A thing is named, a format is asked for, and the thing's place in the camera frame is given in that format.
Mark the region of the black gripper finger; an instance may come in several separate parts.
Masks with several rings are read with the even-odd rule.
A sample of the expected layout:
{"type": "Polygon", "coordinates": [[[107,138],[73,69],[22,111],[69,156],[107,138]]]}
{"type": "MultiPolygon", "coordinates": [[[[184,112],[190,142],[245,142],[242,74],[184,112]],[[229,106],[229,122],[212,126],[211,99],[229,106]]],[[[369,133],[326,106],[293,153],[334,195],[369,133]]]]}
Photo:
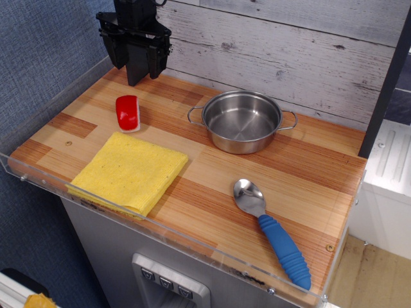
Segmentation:
{"type": "Polygon", "coordinates": [[[117,69],[124,67],[129,60],[127,44],[117,36],[111,37],[106,33],[101,36],[113,66],[117,69]]]}
{"type": "Polygon", "coordinates": [[[151,79],[156,79],[166,69],[172,45],[149,46],[147,49],[148,70],[151,79]]]}

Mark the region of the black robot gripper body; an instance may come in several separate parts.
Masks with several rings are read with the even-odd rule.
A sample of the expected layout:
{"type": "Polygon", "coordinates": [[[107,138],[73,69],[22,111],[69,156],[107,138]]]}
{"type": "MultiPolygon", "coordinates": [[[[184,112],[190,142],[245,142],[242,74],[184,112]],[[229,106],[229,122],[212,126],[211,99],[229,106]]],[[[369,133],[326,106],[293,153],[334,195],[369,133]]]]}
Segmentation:
{"type": "Polygon", "coordinates": [[[171,31],[157,20],[157,9],[166,1],[114,1],[114,12],[98,12],[100,36],[117,36],[126,44],[144,47],[170,44],[171,31]]]}

